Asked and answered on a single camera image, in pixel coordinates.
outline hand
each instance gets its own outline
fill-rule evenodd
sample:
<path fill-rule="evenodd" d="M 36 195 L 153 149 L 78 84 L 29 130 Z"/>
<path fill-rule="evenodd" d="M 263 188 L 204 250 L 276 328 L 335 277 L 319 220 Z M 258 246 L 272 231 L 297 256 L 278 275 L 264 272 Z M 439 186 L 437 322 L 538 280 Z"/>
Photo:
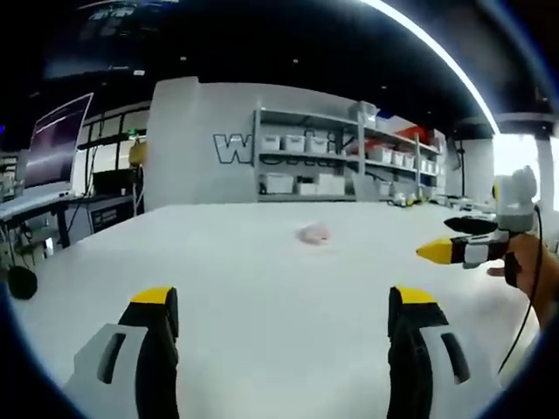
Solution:
<path fill-rule="evenodd" d="M 535 280 L 535 267 L 537 263 L 540 239 L 529 234 L 513 237 L 508 243 L 507 253 L 513 253 L 520 271 L 516 275 L 516 285 L 528 298 L 532 297 Z M 492 277 L 504 277 L 505 268 L 489 268 L 487 274 Z M 542 245 L 542 266 L 534 297 L 534 309 L 540 325 L 544 326 L 549 320 L 549 307 L 552 305 L 556 290 L 559 286 L 559 262 Z"/>

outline computer screen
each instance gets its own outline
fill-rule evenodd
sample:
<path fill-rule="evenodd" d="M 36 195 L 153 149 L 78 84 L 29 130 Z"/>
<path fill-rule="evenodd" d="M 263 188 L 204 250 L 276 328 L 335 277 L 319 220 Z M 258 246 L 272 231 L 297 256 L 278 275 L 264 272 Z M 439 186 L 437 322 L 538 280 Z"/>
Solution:
<path fill-rule="evenodd" d="M 38 120 L 25 165 L 25 188 L 72 180 L 79 131 L 93 93 L 72 100 Z"/>

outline yellow object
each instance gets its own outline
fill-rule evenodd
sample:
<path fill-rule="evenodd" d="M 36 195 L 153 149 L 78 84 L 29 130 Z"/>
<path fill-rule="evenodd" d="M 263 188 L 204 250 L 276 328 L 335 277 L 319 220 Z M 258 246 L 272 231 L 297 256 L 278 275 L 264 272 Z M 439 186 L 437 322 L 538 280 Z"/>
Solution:
<path fill-rule="evenodd" d="M 148 145 L 144 142 L 138 142 L 130 148 L 128 161 L 131 166 L 140 166 L 145 163 L 148 153 Z"/>
<path fill-rule="evenodd" d="M 144 292 L 134 295 L 132 303 L 143 304 L 165 304 L 167 294 L 172 289 L 172 286 L 161 286 L 158 288 L 149 288 Z"/>
<path fill-rule="evenodd" d="M 396 289 L 400 291 L 402 303 L 404 304 L 424 304 L 437 302 L 430 293 L 419 290 L 417 288 L 406 288 L 403 286 L 397 286 Z"/>
<path fill-rule="evenodd" d="M 416 253 L 421 258 L 431 260 L 435 264 L 450 264 L 452 262 L 452 241 L 448 238 L 440 238 L 421 246 Z"/>

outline white table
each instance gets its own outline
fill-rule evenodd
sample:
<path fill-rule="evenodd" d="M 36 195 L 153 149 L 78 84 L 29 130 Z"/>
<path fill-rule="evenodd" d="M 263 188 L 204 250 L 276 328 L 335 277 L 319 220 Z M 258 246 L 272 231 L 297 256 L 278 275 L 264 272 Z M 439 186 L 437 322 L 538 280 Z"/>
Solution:
<path fill-rule="evenodd" d="M 167 207 L 55 254 L 37 268 L 37 295 L 13 304 L 62 385 L 73 356 L 136 293 L 172 285 L 182 417 L 384 417 L 391 286 L 431 292 L 449 321 L 480 339 L 495 372 L 526 309 L 486 266 L 464 271 L 416 256 L 421 244 L 454 235 L 443 221 L 456 214 L 384 203 Z M 315 221 L 329 227 L 330 244 L 295 239 Z M 536 330 L 532 316 L 519 354 Z"/>

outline pink object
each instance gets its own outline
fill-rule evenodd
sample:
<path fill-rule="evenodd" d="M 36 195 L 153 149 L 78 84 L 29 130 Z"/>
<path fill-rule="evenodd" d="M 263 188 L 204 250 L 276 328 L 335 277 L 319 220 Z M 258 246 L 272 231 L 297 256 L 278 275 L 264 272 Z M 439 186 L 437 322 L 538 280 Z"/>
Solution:
<path fill-rule="evenodd" d="M 314 223 L 298 230 L 297 238 L 306 244 L 326 244 L 330 239 L 330 232 L 323 223 Z"/>

